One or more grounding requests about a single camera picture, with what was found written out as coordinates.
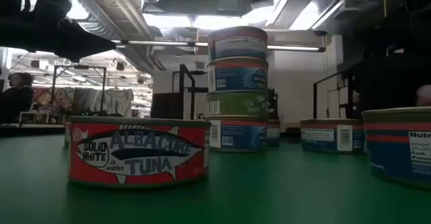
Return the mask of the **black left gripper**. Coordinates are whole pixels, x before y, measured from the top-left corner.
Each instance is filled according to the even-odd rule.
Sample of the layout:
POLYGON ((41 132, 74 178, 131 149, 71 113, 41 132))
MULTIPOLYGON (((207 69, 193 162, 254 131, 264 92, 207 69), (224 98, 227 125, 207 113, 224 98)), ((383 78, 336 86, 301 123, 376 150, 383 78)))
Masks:
POLYGON ((38 40, 49 48, 56 36, 54 53, 72 62, 114 50, 111 40, 85 31, 77 22, 65 20, 70 0, 1 0, 1 46, 36 48, 38 40))

